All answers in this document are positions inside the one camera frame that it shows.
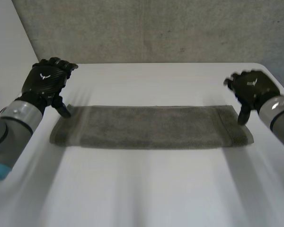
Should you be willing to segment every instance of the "table surface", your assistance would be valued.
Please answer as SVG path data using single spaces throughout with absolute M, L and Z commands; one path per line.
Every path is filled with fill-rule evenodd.
M 226 76 L 256 63 L 82 64 L 62 96 L 72 105 L 240 105 Z M 205 150 L 60 148 L 44 118 L 0 183 L 0 227 L 284 227 L 284 146 L 256 113 L 255 143 Z

